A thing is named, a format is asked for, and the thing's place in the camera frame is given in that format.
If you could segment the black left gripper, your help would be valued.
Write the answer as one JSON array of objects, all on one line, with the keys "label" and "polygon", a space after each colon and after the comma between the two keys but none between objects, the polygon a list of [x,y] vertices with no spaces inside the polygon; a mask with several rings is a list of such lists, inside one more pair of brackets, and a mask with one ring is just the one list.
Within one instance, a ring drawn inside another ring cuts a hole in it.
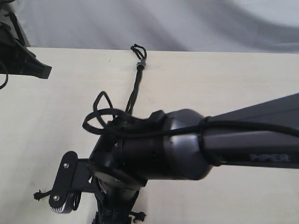
[{"label": "black left gripper", "polygon": [[11,32],[11,27],[0,23],[0,73],[5,74],[5,69],[14,75],[28,75],[40,79],[48,79],[52,67],[37,60],[36,55],[28,51],[21,62],[20,45]]}]

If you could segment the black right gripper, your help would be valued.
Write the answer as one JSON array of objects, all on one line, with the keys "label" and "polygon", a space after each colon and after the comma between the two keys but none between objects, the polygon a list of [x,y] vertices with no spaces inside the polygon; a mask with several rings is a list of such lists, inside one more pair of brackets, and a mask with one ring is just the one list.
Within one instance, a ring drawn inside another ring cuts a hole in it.
[{"label": "black right gripper", "polygon": [[140,221],[140,212],[132,211],[139,196],[138,190],[118,188],[92,178],[98,211],[94,224],[132,224]]}]

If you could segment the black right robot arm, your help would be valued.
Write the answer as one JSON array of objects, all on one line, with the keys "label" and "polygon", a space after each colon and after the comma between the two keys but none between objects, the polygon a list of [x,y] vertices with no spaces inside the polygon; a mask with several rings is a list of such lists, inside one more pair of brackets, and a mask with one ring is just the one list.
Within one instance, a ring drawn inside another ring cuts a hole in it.
[{"label": "black right robot arm", "polygon": [[148,180],[201,180],[221,165],[299,167],[298,94],[214,117],[181,109],[139,119],[95,101],[82,126],[99,136],[87,165],[96,224],[131,223]]}]

